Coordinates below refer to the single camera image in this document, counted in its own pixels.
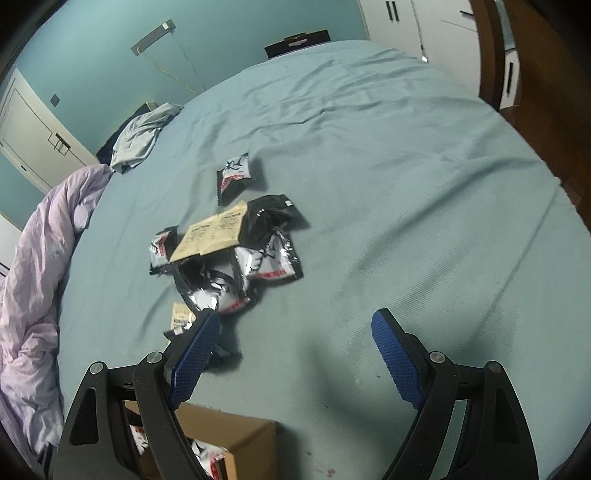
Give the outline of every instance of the metal screw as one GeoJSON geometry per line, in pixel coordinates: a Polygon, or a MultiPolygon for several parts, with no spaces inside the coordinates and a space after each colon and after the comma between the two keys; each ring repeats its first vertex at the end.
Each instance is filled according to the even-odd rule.
{"type": "Polygon", "coordinates": [[[501,364],[498,364],[497,362],[489,363],[488,368],[490,368],[491,371],[496,374],[500,374],[503,371],[503,367],[501,367],[501,364]]]}
{"type": "Polygon", "coordinates": [[[100,362],[95,362],[90,366],[90,373],[93,375],[96,375],[101,370],[103,370],[103,364],[100,362]]]}
{"type": "Polygon", "coordinates": [[[149,364],[157,364],[162,360],[162,354],[160,352],[149,353],[146,357],[146,360],[149,364]]]}
{"type": "Polygon", "coordinates": [[[441,352],[431,352],[429,358],[431,359],[431,362],[436,364],[442,364],[445,361],[445,355],[441,352]]]}

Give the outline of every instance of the white cabinet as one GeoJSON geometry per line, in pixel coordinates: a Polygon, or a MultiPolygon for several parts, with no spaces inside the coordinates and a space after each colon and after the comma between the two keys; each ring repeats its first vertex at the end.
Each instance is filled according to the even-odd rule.
{"type": "Polygon", "coordinates": [[[421,58],[421,41],[411,0],[359,0],[369,39],[421,58]]]}
{"type": "Polygon", "coordinates": [[[51,113],[18,70],[0,103],[0,151],[44,193],[98,163],[51,113]]]}
{"type": "MultiPolygon", "coordinates": [[[[480,45],[470,0],[398,0],[395,3],[398,21],[392,2],[359,0],[359,3],[370,40],[419,59],[425,54],[431,65],[478,95],[480,45]]],[[[501,108],[513,105],[518,78],[519,59],[513,50],[506,54],[501,108]]]]}

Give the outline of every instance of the purple duvet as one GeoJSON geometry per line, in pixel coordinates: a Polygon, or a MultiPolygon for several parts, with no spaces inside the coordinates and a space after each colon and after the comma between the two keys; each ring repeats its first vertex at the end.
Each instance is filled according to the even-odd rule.
{"type": "Polygon", "coordinates": [[[33,467],[63,428],[56,353],[58,283],[110,177],[84,167],[50,191],[18,241],[0,300],[0,421],[33,467]]]}

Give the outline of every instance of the light blue bed sheet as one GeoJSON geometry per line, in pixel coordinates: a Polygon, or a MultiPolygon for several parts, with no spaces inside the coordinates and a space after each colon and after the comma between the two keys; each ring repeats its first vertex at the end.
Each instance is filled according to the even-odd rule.
{"type": "MultiPolygon", "coordinates": [[[[281,423],[281,477],[381,478],[414,418],[371,339],[387,307],[427,349],[500,361],[545,478],[591,420],[591,239],[558,181],[488,105],[438,70],[363,41],[247,69],[191,101],[148,159],[115,174],[70,267],[64,411],[96,360],[165,347],[170,277],[148,245],[217,211],[215,171],[250,153],[242,198],[285,193],[305,276],[224,320],[235,368],[191,402],[281,423]]],[[[457,431],[461,412],[450,431],[457,431]]],[[[443,476],[448,442],[436,472],[443,476]]]]}

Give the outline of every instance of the cardboard box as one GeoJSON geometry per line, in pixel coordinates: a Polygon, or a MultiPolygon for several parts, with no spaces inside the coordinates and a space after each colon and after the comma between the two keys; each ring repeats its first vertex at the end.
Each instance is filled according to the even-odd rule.
{"type": "MultiPolygon", "coordinates": [[[[139,413],[136,402],[125,402],[139,413]]],[[[220,447],[226,453],[228,480],[277,480],[277,440],[275,422],[225,413],[182,403],[176,411],[184,434],[220,447]]],[[[150,449],[139,459],[142,473],[149,480],[160,480],[150,449]]]]}

